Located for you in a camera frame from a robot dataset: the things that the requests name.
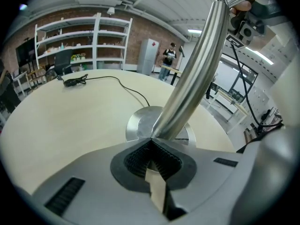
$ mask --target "shelf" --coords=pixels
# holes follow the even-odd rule
[[[129,24],[130,24],[130,21],[119,19],[119,18],[111,18],[111,17],[101,17],[100,18],[100,25],[126,27]]]
[[[64,51],[64,50],[68,50],[68,49],[75,50],[75,49],[92,48],[92,47],[93,47],[92,45],[82,45],[82,46],[68,47],[68,48],[64,48],[64,49],[62,49],[62,50],[57,50],[57,51],[53,51],[53,52],[48,52],[48,53],[46,53],[46,54],[43,54],[43,55],[41,55],[41,56],[38,56],[37,59],[41,59],[41,58],[44,58],[44,57],[47,57],[47,56],[50,56],[50,55],[59,53],[59,52]]]
[[[122,62],[124,59],[122,58],[97,58],[96,61],[120,61]]]
[[[37,28],[37,30],[49,32],[55,29],[61,29],[76,25],[94,25],[96,17],[75,17],[70,19],[59,20]]]
[[[97,48],[119,48],[119,49],[125,49],[125,46],[119,46],[119,45],[97,45]]]
[[[85,60],[76,60],[76,61],[71,61],[71,64],[76,64],[76,63],[85,63],[85,62],[93,62],[93,59],[85,59]]]
[[[114,31],[106,31],[106,30],[100,30],[98,32],[98,35],[105,36],[105,37],[117,37],[117,38],[122,38],[127,36],[127,34],[124,32],[114,32]]]
[[[42,41],[39,41],[39,42],[37,42],[37,45],[43,44],[43,43],[44,44],[53,43],[53,42],[61,41],[61,40],[68,39],[68,38],[92,36],[93,33],[94,33],[94,31],[68,32],[68,33],[60,34],[60,35],[57,35],[57,36],[50,37],[50,38],[44,39]]]

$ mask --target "black vent grille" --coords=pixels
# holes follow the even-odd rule
[[[178,172],[181,160],[158,144],[149,142],[125,157],[126,168],[134,175],[145,178],[147,167],[153,161],[164,180]]]
[[[230,166],[230,167],[236,167],[236,165],[238,164],[238,162],[236,161],[232,161],[232,160],[228,160],[228,159],[224,159],[224,158],[216,158],[214,160],[214,162],[216,163],[220,163],[220,164],[223,164],[223,165],[226,165],[226,166]]]
[[[78,191],[81,189],[84,180],[71,178],[66,184],[46,203],[45,207],[58,216],[61,216]]]

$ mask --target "white shelving unit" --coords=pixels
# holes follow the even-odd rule
[[[92,62],[93,69],[97,69],[97,62],[98,61],[115,61],[120,62],[121,69],[125,70],[125,61],[126,61],[126,54],[127,54],[127,46],[128,46],[128,39],[131,30],[132,18],[130,21],[118,19],[118,18],[111,18],[111,17],[101,17],[101,13],[97,13],[93,17],[76,17],[76,18],[69,18],[63,19],[60,21],[52,22],[41,27],[38,27],[36,24],[35,29],[35,52],[36,52],[36,59],[37,59],[37,67],[39,68],[38,60],[41,58],[45,58],[47,56],[56,54],[62,50],[55,50],[52,52],[45,52],[43,55],[38,56],[38,47],[41,44],[47,45],[57,41],[63,41],[69,38],[77,38],[77,37],[84,37],[84,36],[93,36],[92,45],[81,45],[81,46],[72,46],[66,47],[65,49],[92,49],[92,58],[91,59],[84,59],[84,60],[76,60],[72,61],[71,64],[76,63],[85,63],[85,62]],[[46,38],[48,32],[53,30],[60,30],[70,26],[77,26],[77,25],[94,25],[94,30],[88,31],[76,31],[76,32],[68,32],[62,33],[53,37]],[[101,25],[110,25],[110,26],[118,26],[123,27],[123,32],[116,32],[116,31],[109,31],[109,30],[101,30]],[[44,38],[41,41],[37,41],[38,31],[43,31],[45,33]],[[121,38],[122,45],[98,45],[98,37],[115,37]],[[101,48],[115,48],[120,49],[120,57],[118,58],[98,58],[97,51]]]

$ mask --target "brick wall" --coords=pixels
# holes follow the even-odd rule
[[[17,62],[17,57],[16,57],[16,53],[15,53],[15,49],[21,45],[24,42],[24,39],[26,38],[33,38],[34,37],[34,32],[35,32],[35,25],[37,24],[37,26],[42,26],[54,21],[58,21],[60,20],[62,17],[64,19],[67,18],[73,18],[73,17],[82,17],[82,16],[93,16],[95,13],[100,12],[102,13],[102,16],[108,16],[108,14],[106,13],[106,10],[103,9],[96,9],[96,8],[76,8],[76,9],[67,9],[67,10],[62,10],[62,11],[58,11],[55,13],[51,13],[48,15],[45,15],[33,22],[31,22],[30,24],[24,26],[23,28],[21,28],[20,30],[18,30],[3,46],[3,50],[1,53],[1,57],[4,63],[4,66],[10,71],[13,72],[16,69],[18,69],[18,62]],[[156,23],[153,23],[147,19],[144,19],[142,17],[127,13],[127,12],[123,12],[123,11],[118,11],[116,10],[116,14],[113,16],[114,18],[120,18],[120,19],[124,19],[124,20],[130,20],[130,18],[133,18],[133,23],[131,26],[131,31],[130,31],[130,36],[129,36],[129,41],[128,41],[128,48],[127,48],[127,58],[126,58],[126,63],[127,64],[137,64],[138,62],[138,57],[139,57],[139,52],[140,52],[140,46],[143,40],[147,39],[147,38],[151,38],[153,40],[158,41],[161,45],[160,45],[160,49],[159,49],[159,58],[162,57],[162,53],[164,52],[164,50],[166,48],[169,47],[171,42],[176,43],[177,45],[177,54],[179,54],[178,52],[178,48],[180,45],[183,45],[184,42],[176,37],[175,35],[173,35],[171,32],[169,32],[168,30],[164,29],[163,27],[157,25]],[[87,26],[85,27],[81,27],[81,28],[66,28],[63,31],[67,32],[67,31],[72,31],[72,30],[89,30],[90,28],[87,28]],[[37,36],[38,39],[41,40],[41,38],[43,37],[44,33],[43,32],[38,32]],[[114,43],[116,41],[114,41],[115,38],[113,37],[99,37],[98,43]],[[62,41],[57,42],[57,43],[53,43],[51,45],[53,45],[54,47],[59,46],[61,44]],[[70,39],[70,41],[63,41],[64,44],[66,44],[66,42],[68,42],[68,45],[71,45],[73,42],[74,44],[76,43],[82,43],[82,44],[86,44],[87,42],[87,38],[86,37],[79,37],[79,38],[73,38]],[[45,51],[45,47],[40,46],[39,48],[39,55],[43,53],[43,51]],[[76,50],[75,53],[86,53],[86,57],[91,57],[91,49],[90,51],[88,49],[84,49],[84,50]],[[116,56],[115,54],[120,54],[120,51],[117,51],[116,49],[98,49],[98,56]],[[48,62],[52,63],[53,62],[53,56],[49,56],[48,57]],[[178,59],[174,61],[173,66],[176,67],[178,62]]]

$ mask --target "black rubber seal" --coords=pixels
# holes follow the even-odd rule
[[[145,181],[147,167],[153,161],[170,190],[186,188],[197,171],[188,155],[157,139],[146,140],[115,155],[111,173],[126,189],[150,193]]]

